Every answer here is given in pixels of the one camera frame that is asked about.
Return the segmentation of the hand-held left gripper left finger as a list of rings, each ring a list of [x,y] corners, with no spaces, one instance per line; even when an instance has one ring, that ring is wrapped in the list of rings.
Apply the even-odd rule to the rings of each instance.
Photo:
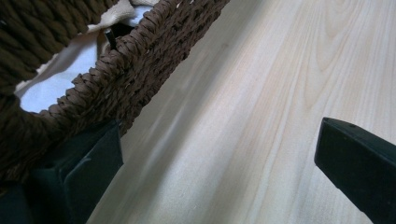
[[[0,186],[0,224],[85,224],[122,165],[119,123],[94,124]]]

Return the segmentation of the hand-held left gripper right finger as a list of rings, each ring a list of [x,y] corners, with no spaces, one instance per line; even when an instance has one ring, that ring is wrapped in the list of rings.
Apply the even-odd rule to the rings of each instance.
[[[339,119],[322,120],[316,166],[374,224],[396,224],[396,146]]]

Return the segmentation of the brown woven basket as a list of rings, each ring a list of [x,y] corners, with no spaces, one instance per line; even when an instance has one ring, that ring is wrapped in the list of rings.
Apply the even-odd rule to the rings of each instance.
[[[21,181],[47,151],[118,119],[127,131],[230,0],[159,0],[56,104],[21,108],[17,85],[36,76],[118,0],[0,0],[0,185]]]

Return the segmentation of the white cloth basket liner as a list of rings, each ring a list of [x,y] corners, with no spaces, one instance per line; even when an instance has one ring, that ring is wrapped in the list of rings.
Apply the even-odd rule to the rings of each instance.
[[[97,24],[90,24],[85,34],[79,34],[60,53],[37,69],[37,76],[21,82],[15,95],[21,100],[21,108],[28,112],[40,112],[57,103],[65,91],[74,87],[72,80],[95,66],[108,42],[105,30],[120,23],[135,27],[160,0],[119,0],[106,11]]]

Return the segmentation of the black metal basket frame rod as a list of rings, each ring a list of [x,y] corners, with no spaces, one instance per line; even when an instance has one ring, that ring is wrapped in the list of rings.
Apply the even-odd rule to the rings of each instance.
[[[111,28],[105,29],[105,36],[110,48],[116,49],[117,48],[116,37],[114,36],[114,33]]]

